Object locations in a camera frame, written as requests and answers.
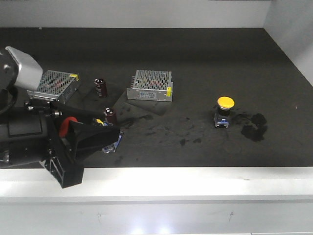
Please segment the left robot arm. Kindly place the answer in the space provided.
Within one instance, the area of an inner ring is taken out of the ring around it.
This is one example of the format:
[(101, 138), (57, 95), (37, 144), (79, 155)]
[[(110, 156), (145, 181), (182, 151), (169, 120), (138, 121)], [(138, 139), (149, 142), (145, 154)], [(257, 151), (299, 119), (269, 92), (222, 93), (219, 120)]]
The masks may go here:
[(68, 188), (82, 182), (83, 160), (117, 142), (120, 128), (106, 124), (104, 113), (58, 101), (29, 99), (16, 107), (19, 88), (37, 89), (42, 74), (30, 55), (10, 46), (0, 51), (0, 165), (39, 162)]

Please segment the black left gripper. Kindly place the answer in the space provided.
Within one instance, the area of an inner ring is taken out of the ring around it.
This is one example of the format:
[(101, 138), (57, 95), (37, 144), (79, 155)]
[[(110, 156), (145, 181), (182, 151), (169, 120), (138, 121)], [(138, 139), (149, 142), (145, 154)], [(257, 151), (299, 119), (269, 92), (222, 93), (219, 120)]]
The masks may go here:
[[(66, 152), (55, 118), (75, 117), (69, 122), (70, 156)], [(120, 128), (80, 122), (105, 120), (103, 112), (77, 109), (58, 101), (33, 99), (22, 107), (12, 104), (0, 107), (0, 166), (9, 168), (40, 163), (61, 188), (78, 185), (83, 180), (80, 163), (93, 153), (118, 141)]]

